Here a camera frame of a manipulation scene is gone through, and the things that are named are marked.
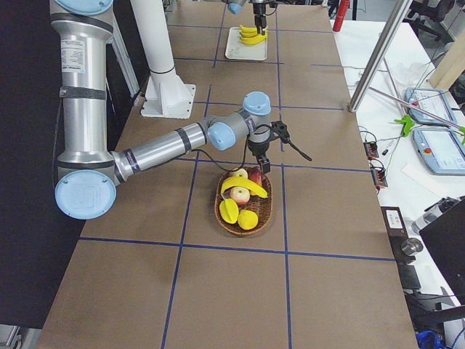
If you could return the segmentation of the yellow banana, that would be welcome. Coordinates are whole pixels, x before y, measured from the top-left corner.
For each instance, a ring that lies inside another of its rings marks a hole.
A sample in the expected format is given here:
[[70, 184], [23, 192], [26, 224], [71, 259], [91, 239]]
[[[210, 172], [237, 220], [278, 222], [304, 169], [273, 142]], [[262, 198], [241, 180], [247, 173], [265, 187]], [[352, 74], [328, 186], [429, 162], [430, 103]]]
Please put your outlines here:
[[241, 31], [240, 32], [240, 36], [242, 38], [252, 38], [252, 37], [255, 37], [255, 36], [261, 36], [260, 33], [257, 33], [256, 31], [253, 31], [253, 32], [245, 32], [245, 31]]
[[239, 26], [239, 29], [240, 29], [240, 32], [241, 32], [241, 31], [245, 31], [245, 32], [253, 32], [253, 31], [256, 31], [256, 32], [257, 32], [256, 27], [246, 27], [246, 26], [240, 25], [240, 26]]
[[261, 42], [264, 42], [267, 40], [267, 34], [265, 35], [255, 35], [255, 36], [250, 36], [250, 37], [245, 37], [245, 36], [241, 36], [240, 37], [240, 41], [245, 44], [245, 45], [248, 45], [248, 46], [253, 46], [253, 45], [257, 45]]
[[233, 187], [243, 187], [251, 190], [260, 198], [268, 197], [267, 191], [262, 186], [244, 177], [227, 177], [222, 182], [220, 193], [223, 194], [226, 190]]

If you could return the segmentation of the brown wicker basket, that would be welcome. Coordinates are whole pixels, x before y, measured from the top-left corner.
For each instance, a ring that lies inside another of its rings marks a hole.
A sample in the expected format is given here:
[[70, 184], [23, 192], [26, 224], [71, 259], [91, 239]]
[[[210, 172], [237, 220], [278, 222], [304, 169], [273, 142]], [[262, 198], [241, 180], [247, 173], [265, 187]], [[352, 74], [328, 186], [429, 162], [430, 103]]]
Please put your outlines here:
[[220, 213], [219, 213], [219, 204], [227, 199], [230, 198], [230, 190], [226, 190], [223, 194], [220, 193], [221, 185], [223, 180], [225, 180], [229, 175], [229, 172], [225, 172], [218, 182], [217, 191], [215, 193], [215, 202], [214, 202], [214, 214], [217, 219], [217, 222], [220, 226], [222, 226], [226, 231], [229, 233], [236, 235], [236, 236], [250, 236], [255, 233], [258, 233], [263, 227], [270, 221], [272, 215], [272, 185], [270, 180], [268, 179], [267, 175], [262, 174], [262, 187], [267, 191], [268, 197], [267, 198], [260, 198], [256, 195], [253, 191], [250, 190], [250, 200], [247, 204], [239, 206], [239, 212], [242, 209], [248, 209], [253, 212], [256, 212], [259, 217], [258, 225], [252, 230], [243, 230], [240, 228], [238, 222], [235, 224], [229, 224], [222, 220]]

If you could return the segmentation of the red yellow peach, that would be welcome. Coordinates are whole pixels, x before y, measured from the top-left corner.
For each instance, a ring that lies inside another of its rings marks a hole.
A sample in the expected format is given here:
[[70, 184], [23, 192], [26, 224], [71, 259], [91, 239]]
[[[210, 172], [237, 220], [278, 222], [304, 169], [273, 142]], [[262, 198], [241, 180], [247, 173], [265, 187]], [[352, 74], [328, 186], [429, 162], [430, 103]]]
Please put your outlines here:
[[245, 168], [236, 168], [229, 172], [229, 177], [242, 177], [248, 179], [248, 172]]

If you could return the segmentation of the white bear tray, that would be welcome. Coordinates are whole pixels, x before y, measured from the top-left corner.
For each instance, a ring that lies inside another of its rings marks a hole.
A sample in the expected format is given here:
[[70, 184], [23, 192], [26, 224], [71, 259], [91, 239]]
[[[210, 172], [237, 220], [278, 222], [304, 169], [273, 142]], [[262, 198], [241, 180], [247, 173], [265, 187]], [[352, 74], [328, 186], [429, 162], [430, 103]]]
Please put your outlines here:
[[264, 61], [267, 59], [267, 40], [255, 45], [244, 44], [240, 40], [240, 28], [231, 27], [228, 33], [225, 57], [230, 60]]

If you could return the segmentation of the yellow green apple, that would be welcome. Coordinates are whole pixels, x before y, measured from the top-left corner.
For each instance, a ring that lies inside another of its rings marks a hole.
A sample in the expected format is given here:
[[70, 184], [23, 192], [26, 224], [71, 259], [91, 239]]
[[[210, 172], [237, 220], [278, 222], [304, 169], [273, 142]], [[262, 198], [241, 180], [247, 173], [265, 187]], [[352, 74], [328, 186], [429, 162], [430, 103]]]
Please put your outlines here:
[[250, 200], [250, 191], [244, 187], [233, 187], [230, 190], [230, 198], [233, 199], [239, 206], [245, 205]]

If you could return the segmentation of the yellow lemon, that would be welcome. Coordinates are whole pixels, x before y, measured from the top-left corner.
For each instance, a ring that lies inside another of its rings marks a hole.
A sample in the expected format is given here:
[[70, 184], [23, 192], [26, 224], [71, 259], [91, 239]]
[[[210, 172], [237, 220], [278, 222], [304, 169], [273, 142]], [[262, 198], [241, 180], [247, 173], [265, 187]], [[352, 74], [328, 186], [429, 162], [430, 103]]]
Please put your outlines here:
[[242, 209], [239, 212], [237, 222], [241, 229], [252, 230], [258, 225], [259, 217], [256, 212], [248, 209]]

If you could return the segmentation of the yellow starfruit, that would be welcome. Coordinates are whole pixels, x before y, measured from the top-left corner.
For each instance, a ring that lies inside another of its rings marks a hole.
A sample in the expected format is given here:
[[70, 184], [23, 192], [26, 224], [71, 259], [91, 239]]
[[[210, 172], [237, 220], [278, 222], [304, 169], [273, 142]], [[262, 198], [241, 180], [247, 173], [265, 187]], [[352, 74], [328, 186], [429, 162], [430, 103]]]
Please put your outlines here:
[[219, 204], [219, 213], [223, 221], [235, 224], [238, 221], [239, 207], [232, 198], [227, 198]]

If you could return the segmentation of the red fire extinguisher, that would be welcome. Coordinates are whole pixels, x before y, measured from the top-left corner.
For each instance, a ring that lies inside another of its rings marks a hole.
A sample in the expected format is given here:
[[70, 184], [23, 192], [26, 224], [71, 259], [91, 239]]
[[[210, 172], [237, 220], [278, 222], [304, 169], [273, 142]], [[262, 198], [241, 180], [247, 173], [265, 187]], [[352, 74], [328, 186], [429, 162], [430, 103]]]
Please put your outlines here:
[[349, 6], [350, 0], [341, 0], [339, 2], [339, 7], [332, 27], [333, 32], [337, 33], [341, 30]]

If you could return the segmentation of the lower teach pendant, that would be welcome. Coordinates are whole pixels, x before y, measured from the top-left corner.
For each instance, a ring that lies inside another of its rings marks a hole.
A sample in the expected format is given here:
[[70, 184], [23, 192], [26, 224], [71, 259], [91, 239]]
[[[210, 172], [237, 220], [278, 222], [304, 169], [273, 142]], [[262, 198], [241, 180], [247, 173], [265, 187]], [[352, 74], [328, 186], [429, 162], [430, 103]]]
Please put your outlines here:
[[432, 174], [464, 176], [464, 146], [452, 130], [415, 129], [412, 138]]

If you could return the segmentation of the teach pendant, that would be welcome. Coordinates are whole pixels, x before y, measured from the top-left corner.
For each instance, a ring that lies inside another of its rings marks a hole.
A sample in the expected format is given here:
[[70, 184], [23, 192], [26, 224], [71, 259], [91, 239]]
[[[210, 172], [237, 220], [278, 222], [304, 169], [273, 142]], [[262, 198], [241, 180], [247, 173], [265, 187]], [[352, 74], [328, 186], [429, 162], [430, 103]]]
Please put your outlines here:
[[415, 129], [412, 138], [432, 174], [464, 176], [464, 146], [452, 130]]
[[[405, 90], [405, 100], [417, 108], [433, 113], [441, 119], [451, 121], [454, 124], [457, 122], [453, 114], [452, 108], [444, 96], [444, 92], [439, 89], [414, 89], [408, 87]], [[409, 114], [412, 119], [420, 124], [426, 125], [444, 125], [426, 114], [420, 113], [417, 110], [410, 109]]]

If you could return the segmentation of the upper teach pendant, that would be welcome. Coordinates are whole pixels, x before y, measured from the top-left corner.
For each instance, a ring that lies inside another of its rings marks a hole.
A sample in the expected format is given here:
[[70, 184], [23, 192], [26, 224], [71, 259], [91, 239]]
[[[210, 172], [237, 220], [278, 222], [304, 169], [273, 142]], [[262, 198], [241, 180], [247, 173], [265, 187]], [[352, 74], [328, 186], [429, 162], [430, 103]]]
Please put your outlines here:
[[[405, 90], [405, 100], [417, 108], [433, 113], [441, 119], [451, 121], [454, 124], [457, 122], [453, 114], [452, 108], [444, 96], [444, 92], [439, 89], [414, 89], [408, 87]], [[426, 125], [444, 125], [426, 114], [420, 113], [417, 110], [410, 109], [409, 114], [412, 119], [420, 124]]]

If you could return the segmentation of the black monitor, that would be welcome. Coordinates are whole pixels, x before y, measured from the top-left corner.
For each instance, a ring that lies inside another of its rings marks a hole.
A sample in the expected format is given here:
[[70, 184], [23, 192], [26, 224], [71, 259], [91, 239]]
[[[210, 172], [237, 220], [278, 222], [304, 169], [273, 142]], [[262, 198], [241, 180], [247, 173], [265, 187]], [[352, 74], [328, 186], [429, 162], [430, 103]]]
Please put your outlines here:
[[464, 200], [419, 231], [435, 265], [464, 304]]

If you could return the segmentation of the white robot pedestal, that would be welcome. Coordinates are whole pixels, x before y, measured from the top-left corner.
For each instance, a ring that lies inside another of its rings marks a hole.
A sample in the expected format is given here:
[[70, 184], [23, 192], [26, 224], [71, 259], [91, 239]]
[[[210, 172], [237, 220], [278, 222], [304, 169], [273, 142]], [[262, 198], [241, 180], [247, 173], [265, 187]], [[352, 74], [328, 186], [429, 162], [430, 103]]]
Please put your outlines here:
[[196, 86], [177, 75], [162, 1], [131, 1], [150, 78], [141, 114], [151, 118], [188, 119]]

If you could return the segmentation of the aluminium frame post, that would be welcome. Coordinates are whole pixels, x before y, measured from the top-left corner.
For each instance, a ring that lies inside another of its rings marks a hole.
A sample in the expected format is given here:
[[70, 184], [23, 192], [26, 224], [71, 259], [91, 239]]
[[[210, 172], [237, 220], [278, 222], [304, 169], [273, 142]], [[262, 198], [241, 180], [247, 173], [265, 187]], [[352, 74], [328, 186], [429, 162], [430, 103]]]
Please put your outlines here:
[[360, 104], [363, 101], [377, 70], [379, 69], [381, 61], [384, 59], [384, 56], [387, 53], [400, 24], [406, 16], [411, 3], [412, 0], [398, 0], [396, 2], [382, 32], [379, 34], [379, 39], [376, 42], [373, 52], [368, 60], [368, 64], [365, 67], [360, 82], [358, 83], [349, 102], [349, 112], [356, 113], [360, 107]]

